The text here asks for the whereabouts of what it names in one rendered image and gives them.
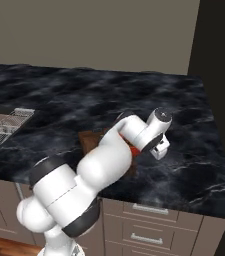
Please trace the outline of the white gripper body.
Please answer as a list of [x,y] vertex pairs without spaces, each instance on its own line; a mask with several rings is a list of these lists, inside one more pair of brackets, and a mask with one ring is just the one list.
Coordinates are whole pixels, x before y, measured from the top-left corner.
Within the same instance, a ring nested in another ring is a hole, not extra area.
[[163,135],[162,140],[150,151],[150,153],[155,157],[156,160],[161,160],[167,154],[169,146],[170,143],[167,140],[166,135]]

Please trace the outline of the beige drawer front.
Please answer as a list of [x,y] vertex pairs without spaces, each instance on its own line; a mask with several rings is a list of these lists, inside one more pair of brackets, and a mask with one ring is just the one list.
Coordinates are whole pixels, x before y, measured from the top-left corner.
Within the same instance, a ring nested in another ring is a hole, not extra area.
[[105,241],[106,256],[191,256],[194,243],[173,241],[168,247],[162,245],[145,245],[144,243],[126,243]]
[[138,216],[146,219],[158,219],[162,221],[176,222],[178,220],[179,212],[169,210],[168,215],[155,214],[145,211],[132,209],[134,203],[123,202],[118,200],[104,199],[104,211],[111,214],[120,214],[121,216]]
[[144,243],[145,245],[157,245],[137,241],[130,238],[132,233],[154,239],[163,239],[162,246],[170,246],[173,241],[182,241],[184,243],[195,242],[197,233],[159,224],[152,224],[132,219],[116,217],[113,215],[104,215],[105,238],[108,241],[126,242],[126,243]]

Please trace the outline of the red bowl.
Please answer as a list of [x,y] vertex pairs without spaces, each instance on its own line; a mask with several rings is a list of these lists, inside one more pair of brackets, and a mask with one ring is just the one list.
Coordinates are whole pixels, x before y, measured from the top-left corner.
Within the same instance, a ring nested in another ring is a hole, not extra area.
[[120,137],[127,144],[128,148],[131,151],[132,156],[137,157],[140,154],[140,151],[132,143],[130,143],[122,134],[120,134]]

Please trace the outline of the brown wooden tray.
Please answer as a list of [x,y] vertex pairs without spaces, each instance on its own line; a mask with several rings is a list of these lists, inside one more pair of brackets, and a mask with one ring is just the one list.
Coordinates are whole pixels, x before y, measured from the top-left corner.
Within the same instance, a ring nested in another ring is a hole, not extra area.
[[[95,147],[97,147],[98,143],[100,142],[102,137],[105,135],[106,131],[107,131],[107,128],[98,129],[94,131],[88,130],[88,131],[79,132],[78,138],[79,138],[83,153],[87,154],[91,150],[93,150]],[[131,166],[125,173],[125,176],[134,176],[136,174],[137,164],[136,164],[135,158],[136,157],[132,156]]]

